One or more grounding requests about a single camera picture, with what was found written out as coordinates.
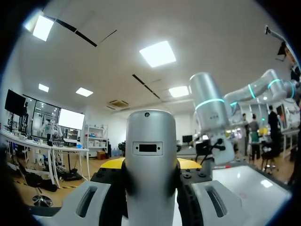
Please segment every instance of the stool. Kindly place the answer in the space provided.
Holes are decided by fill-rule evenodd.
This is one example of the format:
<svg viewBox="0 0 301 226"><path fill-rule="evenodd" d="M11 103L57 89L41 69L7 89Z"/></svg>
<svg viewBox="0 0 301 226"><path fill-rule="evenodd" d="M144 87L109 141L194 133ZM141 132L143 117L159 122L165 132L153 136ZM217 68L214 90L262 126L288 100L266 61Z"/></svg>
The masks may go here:
<svg viewBox="0 0 301 226"><path fill-rule="evenodd" d="M261 157L262 157L261 170L264 171L264 172L266 172L267 169L270 169L270 173L269 174L272 174L272 171L274 169L277 169L276 166L275 166L275 159L274 158L276 158L276 157L279 156L279 152L276 152L273 149L271 149L268 152L264 152L263 149L265 147L271 147L271 144L264 144L264 145L262 145L263 154L261 155Z"/></svg>
<svg viewBox="0 0 301 226"><path fill-rule="evenodd" d="M34 187L36 189L37 195L35 195L32 200L35 206L44 206L44 207L51 207L53 205L50 198L47 196L42 195L42 191L39 188L41 183L43 182L43 178L37 174L29 173L26 171L24 166L18 161L19 169L21 175L28 186Z"/></svg>

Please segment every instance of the air conditioning vent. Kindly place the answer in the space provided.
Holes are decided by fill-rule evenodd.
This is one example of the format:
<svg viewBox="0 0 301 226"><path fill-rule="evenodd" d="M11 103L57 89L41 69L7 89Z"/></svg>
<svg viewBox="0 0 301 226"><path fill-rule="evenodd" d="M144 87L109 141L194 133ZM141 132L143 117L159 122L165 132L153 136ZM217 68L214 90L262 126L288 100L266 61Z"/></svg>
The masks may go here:
<svg viewBox="0 0 301 226"><path fill-rule="evenodd" d="M113 100L109 102L109 105L112 105L113 107L118 108L125 108L128 107L128 103L123 100Z"/></svg>

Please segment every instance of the white table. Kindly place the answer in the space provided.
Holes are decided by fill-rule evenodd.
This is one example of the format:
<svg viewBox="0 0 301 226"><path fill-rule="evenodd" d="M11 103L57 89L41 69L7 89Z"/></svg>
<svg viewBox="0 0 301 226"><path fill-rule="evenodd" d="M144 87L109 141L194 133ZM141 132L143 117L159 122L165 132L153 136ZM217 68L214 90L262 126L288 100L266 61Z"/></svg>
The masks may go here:
<svg viewBox="0 0 301 226"><path fill-rule="evenodd" d="M85 180L88 180L87 178L85 178L83 175L82 175L82 167L81 167L81 156L80 156L80 153L82 152L86 152L86 157L87 157L87 171L88 171L88 177L89 177L89 180L90 180L90 169L89 169L89 149L86 149L86 148L77 148L77 147L57 147L57 146L53 146L52 147L52 155L53 155L53 159L55 159L55 152L59 152L59 153L62 153L62 152L72 152L72 153L78 153L79 154L79 165L80 165L80 175L85 179ZM55 179L57 180L57 185L58 187L60 187L59 183L58 183L58 178L57 178L57 172L56 172L56 167L55 167L55 161L53 162L54 164L54 173L55 173Z"/></svg>
<svg viewBox="0 0 301 226"><path fill-rule="evenodd" d="M49 171L48 172L47 171L41 171L41 170L27 169L27 168L26 168L26 171L30 172L30 173L50 175L50 179L51 179L52 184L55 184L54 175L53 175L53 172L52 172L51 147L50 146L48 146L46 144L41 144L40 145L40 144L34 143L34 141L32 141L32 140L20 140L19 137L16 137L16 136L14 136L11 133L6 132L5 130L0 130L0 135L2 136L3 139L5 139L5 140L7 140L9 142L15 143L17 145L22 145L24 147L27 147L27 148L29 147L31 149L38 148L40 150L47 151L47 154L48 154L48 166L49 166ZM19 169L18 166L14 165L14 164L11 164L11 163L8 163L8 166L10 166L14 170Z"/></svg>
<svg viewBox="0 0 301 226"><path fill-rule="evenodd" d="M282 152L282 158L284 159L285 157L289 156L291 152L285 153L286 151L286 136L290 136L291 138L291 143L290 143L290 150L293 148L293 135L299 133L299 129L291 129L287 131L282 131L282 135L284 136L283 138L283 152Z"/></svg>

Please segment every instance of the black monitor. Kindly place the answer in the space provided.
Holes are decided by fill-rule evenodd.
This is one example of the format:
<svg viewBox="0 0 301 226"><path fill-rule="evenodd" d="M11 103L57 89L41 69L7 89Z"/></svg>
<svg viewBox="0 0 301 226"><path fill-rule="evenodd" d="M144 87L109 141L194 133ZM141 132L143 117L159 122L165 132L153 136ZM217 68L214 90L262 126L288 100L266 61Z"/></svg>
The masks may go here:
<svg viewBox="0 0 301 226"><path fill-rule="evenodd" d="M25 100L25 97L9 89L4 108L13 114L22 116L24 113Z"/></svg>
<svg viewBox="0 0 301 226"><path fill-rule="evenodd" d="M190 141L193 141L192 135L187 135L182 137L182 142L183 143L189 143Z"/></svg>

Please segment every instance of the shelf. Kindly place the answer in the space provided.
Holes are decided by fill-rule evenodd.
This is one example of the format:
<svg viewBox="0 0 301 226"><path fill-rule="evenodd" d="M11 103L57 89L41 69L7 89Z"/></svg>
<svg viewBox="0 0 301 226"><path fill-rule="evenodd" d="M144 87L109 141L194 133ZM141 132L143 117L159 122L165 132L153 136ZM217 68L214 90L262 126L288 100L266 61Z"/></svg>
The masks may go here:
<svg viewBox="0 0 301 226"><path fill-rule="evenodd" d="M94 146L91 146L91 147L88 147L88 148L107 148L107 147L94 147Z"/></svg>
<svg viewBox="0 0 301 226"><path fill-rule="evenodd" d="M108 138L100 138L100 137L89 137L91 140L107 140Z"/></svg>
<svg viewBox="0 0 301 226"><path fill-rule="evenodd" d="M89 129L107 130L105 128L96 128L96 127L90 127L90 126L89 126Z"/></svg>

